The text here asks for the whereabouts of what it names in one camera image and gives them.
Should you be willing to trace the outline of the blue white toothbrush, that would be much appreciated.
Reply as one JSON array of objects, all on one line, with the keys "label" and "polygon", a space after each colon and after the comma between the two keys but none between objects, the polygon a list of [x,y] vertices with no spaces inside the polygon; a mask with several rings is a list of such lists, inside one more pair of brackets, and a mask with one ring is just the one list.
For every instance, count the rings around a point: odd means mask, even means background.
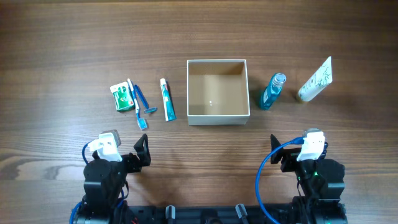
[{"label": "blue white toothbrush", "polygon": [[144,129],[147,128],[147,123],[146,123],[146,120],[144,118],[141,118],[141,116],[140,116],[140,107],[139,107],[139,104],[138,104],[138,101],[137,101],[137,98],[136,98],[136,92],[135,92],[135,89],[133,87],[133,83],[132,83],[132,81],[129,78],[127,79],[127,83],[129,85],[129,88],[130,88],[130,91],[131,91],[131,95],[132,95],[132,99],[133,99],[133,102],[134,102],[134,105],[135,105],[135,113],[136,113],[138,127],[141,130],[144,130]]}]

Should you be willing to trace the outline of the blue disposable razor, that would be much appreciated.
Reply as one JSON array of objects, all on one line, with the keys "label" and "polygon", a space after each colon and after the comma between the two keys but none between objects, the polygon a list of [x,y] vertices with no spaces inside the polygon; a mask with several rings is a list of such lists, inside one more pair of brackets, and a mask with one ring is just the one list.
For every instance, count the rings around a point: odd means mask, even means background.
[{"label": "blue disposable razor", "polygon": [[146,114],[151,114],[157,111],[157,107],[150,107],[144,94],[142,93],[141,89],[139,88],[138,85],[134,85],[134,89],[136,90],[136,93],[138,94],[140,100],[142,101],[143,105],[144,105],[144,112]]}]

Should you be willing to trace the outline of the teal toothpaste tube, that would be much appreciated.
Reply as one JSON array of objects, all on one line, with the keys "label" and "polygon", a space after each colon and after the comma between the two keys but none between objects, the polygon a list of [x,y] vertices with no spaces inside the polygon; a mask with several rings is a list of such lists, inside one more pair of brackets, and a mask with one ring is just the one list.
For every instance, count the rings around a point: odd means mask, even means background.
[{"label": "teal toothpaste tube", "polygon": [[162,90],[162,99],[164,102],[165,120],[173,121],[176,119],[175,111],[170,97],[167,81],[164,78],[160,79],[160,87]]}]

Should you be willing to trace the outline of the blue mouthwash bottle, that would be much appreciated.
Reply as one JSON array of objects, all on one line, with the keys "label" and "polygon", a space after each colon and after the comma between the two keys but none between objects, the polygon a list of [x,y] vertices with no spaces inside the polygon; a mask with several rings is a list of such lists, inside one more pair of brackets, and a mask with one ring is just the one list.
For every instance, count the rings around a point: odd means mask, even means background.
[{"label": "blue mouthwash bottle", "polygon": [[268,110],[272,104],[278,99],[283,90],[286,76],[283,73],[275,73],[269,81],[268,86],[262,93],[259,106],[262,110]]}]

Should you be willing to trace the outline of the white cosmetic tube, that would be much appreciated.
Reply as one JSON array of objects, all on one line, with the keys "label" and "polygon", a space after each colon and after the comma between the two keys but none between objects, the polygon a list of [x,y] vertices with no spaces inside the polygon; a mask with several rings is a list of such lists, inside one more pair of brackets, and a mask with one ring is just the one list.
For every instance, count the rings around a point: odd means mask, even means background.
[{"label": "white cosmetic tube", "polygon": [[298,98],[303,102],[314,99],[323,89],[333,81],[331,56],[329,56],[318,70],[299,89]]}]

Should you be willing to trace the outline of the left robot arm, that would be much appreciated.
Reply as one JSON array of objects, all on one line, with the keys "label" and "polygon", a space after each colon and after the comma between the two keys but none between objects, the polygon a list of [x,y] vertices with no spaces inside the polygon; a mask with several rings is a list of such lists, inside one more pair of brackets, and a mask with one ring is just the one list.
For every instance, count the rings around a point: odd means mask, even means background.
[{"label": "left robot arm", "polygon": [[126,177],[150,165],[148,136],[143,134],[135,143],[135,154],[120,155],[120,145],[118,132],[110,130],[83,146],[85,195],[72,210],[70,224],[139,223],[126,202],[129,195]]}]

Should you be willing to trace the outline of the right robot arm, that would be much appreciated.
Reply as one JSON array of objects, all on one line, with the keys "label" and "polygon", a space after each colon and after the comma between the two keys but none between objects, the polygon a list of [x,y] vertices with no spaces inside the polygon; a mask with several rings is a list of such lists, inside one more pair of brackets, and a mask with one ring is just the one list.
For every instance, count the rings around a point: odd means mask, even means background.
[{"label": "right robot arm", "polygon": [[282,172],[294,172],[298,196],[290,203],[266,205],[279,223],[347,223],[340,196],[345,189],[345,167],[327,159],[328,143],[316,160],[298,161],[300,148],[284,149],[272,155],[271,164],[281,163]]}]

